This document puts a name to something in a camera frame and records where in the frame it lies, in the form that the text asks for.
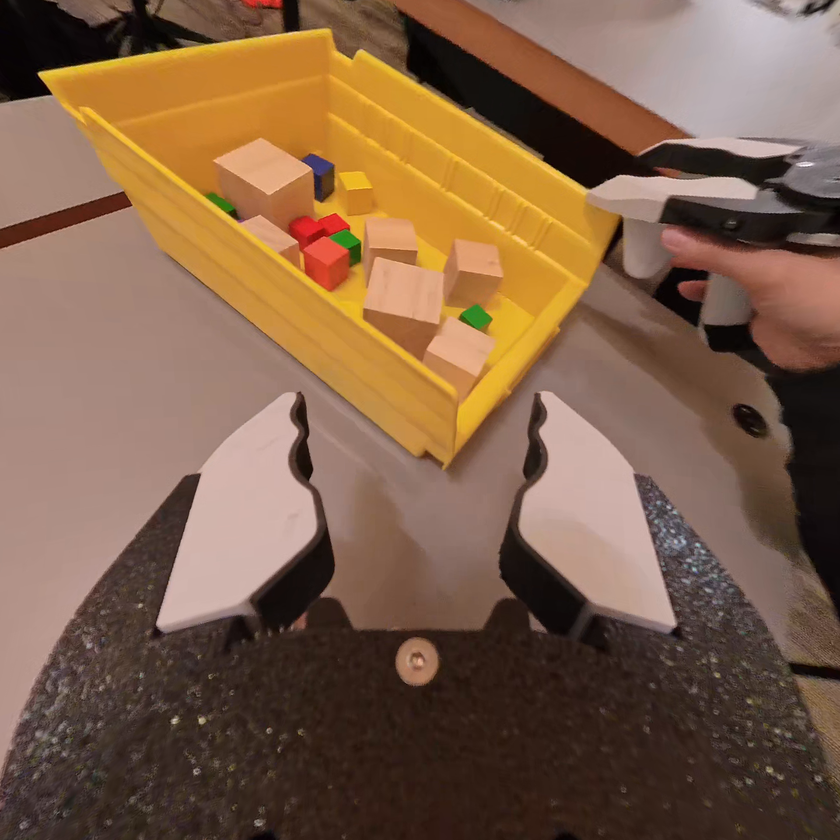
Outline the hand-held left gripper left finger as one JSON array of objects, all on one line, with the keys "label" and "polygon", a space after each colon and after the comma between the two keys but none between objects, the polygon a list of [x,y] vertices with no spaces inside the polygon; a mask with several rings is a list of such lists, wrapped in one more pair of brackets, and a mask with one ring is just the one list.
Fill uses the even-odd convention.
[{"label": "hand-held left gripper left finger", "polygon": [[156,629],[241,618],[293,627],[335,570],[312,484],[306,399],[287,392],[235,430],[201,468]]}]

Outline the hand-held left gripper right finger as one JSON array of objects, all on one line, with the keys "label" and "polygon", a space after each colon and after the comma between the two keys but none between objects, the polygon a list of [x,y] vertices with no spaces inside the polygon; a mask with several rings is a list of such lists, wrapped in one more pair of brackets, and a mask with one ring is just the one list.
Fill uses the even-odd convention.
[{"label": "hand-held left gripper right finger", "polygon": [[536,392],[523,483],[499,549],[500,577],[548,633],[584,638],[612,620],[678,626],[634,469],[551,392]]}]

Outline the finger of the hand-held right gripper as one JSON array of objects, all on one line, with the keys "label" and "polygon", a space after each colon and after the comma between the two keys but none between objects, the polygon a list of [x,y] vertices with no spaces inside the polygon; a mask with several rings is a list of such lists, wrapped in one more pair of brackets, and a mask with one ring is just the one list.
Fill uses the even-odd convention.
[{"label": "finger of the hand-held right gripper", "polygon": [[592,188],[586,202],[623,218],[623,270],[649,279],[670,261],[661,244],[661,217],[670,198],[751,200],[760,189],[739,178],[618,175]]},{"label": "finger of the hand-held right gripper", "polygon": [[652,170],[681,175],[728,177],[762,184],[781,177],[788,158],[806,147],[804,140],[721,138],[666,140],[636,155]]}]

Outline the pile of wooden cubes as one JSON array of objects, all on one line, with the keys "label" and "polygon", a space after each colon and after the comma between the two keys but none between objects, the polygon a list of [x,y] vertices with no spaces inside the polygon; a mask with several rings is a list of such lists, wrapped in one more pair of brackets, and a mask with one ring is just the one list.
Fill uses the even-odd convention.
[{"label": "pile of wooden cubes", "polygon": [[326,291],[360,267],[362,318],[455,388],[465,401],[496,347],[489,306],[503,272],[498,248],[454,240],[443,271],[421,267],[409,219],[371,215],[372,184],[264,139],[214,161],[206,198]]}]

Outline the yellow plastic storage bin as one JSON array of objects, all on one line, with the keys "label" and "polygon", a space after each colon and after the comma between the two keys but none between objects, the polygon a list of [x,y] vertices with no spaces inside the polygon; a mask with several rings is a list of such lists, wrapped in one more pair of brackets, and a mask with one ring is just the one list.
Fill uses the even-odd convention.
[{"label": "yellow plastic storage bin", "polygon": [[[328,29],[162,51],[40,75],[155,243],[414,456],[446,468],[546,351],[594,276],[615,215],[585,188]],[[419,264],[455,238],[495,245],[497,345],[461,405],[362,317],[364,277],[321,289],[207,200],[214,162],[253,140],[321,154],[411,220]]]}]

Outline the person's right hand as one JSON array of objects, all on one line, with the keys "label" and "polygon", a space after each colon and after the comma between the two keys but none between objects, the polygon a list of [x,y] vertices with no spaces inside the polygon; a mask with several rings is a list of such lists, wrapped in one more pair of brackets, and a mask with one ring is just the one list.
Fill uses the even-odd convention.
[{"label": "person's right hand", "polygon": [[667,227],[661,244],[673,266],[728,277],[747,292],[752,339],[772,365],[796,373],[838,366],[837,257],[726,243],[682,227]]}]

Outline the wood edged grey table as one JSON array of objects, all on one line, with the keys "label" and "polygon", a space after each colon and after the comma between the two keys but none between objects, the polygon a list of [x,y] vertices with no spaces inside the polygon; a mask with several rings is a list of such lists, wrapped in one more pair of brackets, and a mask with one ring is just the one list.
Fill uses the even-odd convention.
[{"label": "wood edged grey table", "polygon": [[838,14],[760,2],[394,2],[627,149],[659,130],[838,140]]}]

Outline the person's dark clothing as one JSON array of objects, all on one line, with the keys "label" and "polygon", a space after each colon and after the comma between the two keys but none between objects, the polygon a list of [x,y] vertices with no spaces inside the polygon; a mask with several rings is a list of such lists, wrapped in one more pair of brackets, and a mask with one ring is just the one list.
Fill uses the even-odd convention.
[{"label": "person's dark clothing", "polygon": [[768,383],[791,437],[791,478],[802,547],[839,611],[839,368],[774,369]]}]

